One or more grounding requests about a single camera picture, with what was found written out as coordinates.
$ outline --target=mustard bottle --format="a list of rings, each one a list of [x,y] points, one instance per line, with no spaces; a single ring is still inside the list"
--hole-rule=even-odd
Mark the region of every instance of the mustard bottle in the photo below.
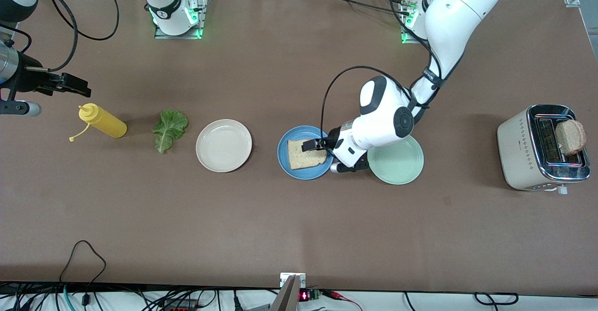
[[[69,137],[69,141],[75,141],[75,137],[83,134],[89,126],[94,126],[101,132],[114,138],[122,137],[127,132],[127,125],[123,121],[114,117],[95,103],[87,103],[86,105],[79,106],[79,118],[87,122],[87,126],[79,134]]]

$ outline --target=brown table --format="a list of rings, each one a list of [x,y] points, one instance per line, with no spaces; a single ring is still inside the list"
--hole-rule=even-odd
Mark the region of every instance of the brown table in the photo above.
[[[386,6],[384,0],[361,0]],[[109,33],[111,0],[67,0],[81,30]],[[334,289],[598,293],[596,177],[570,194],[506,185],[496,129],[534,103],[562,103],[598,151],[598,65],[579,11],[562,0],[501,1],[413,136],[425,153],[420,177],[386,185],[371,172],[292,179],[276,146],[287,130],[318,125],[324,90],[356,64],[408,85],[427,63],[402,45],[389,13],[337,0],[215,0],[204,39],[152,39],[143,0],[119,0],[109,41],[80,39],[65,70],[90,83],[39,102],[36,118],[2,117],[0,279],[55,281],[72,245],[87,239],[106,258],[100,280],[118,283],[276,286],[281,271]],[[56,66],[72,32],[49,0],[23,23],[30,55]],[[338,80],[325,128],[358,115],[371,72]],[[95,102],[126,120],[111,139],[84,124]],[[151,130],[166,108],[190,125],[161,155]],[[254,151],[239,170],[197,161],[200,130],[243,122]],[[83,248],[66,279],[88,281],[99,261]]]

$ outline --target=bread in toaster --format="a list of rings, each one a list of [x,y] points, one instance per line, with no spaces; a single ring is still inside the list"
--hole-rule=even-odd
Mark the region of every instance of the bread in toaster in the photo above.
[[[561,152],[571,156],[585,148],[587,138],[580,122],[568,120],[557,124],[555,135]]]

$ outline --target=green lettuce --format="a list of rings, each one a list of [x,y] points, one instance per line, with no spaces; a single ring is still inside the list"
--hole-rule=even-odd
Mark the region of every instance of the green lettuce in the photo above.
[[[172,147],[175,139],[181,138],[185,134],[185,128],[189,125],[189,120],[184,113],[176,110],[164,110],[160,113],[160,121],[156,123],[154,134],[156,137],[156,149],[163,154]]]

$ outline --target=yellow bottle cap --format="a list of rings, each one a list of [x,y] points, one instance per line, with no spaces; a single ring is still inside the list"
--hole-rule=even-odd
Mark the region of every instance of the yellow bottle cap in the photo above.
[[[79,118],[88,123],[94,123],[98,117],[98,105],[95,103],[87,103],[83,106],[79,106]]]
[[[86,132],[89,129],[89,126],[91,126],[90,123],[87,124],[87,126],[83,129],[82,132],[79,132],[79,134],[76,134],[73,137],[69,137],[69,141],[75,141],[75,138],[81,136],[84,132]]]

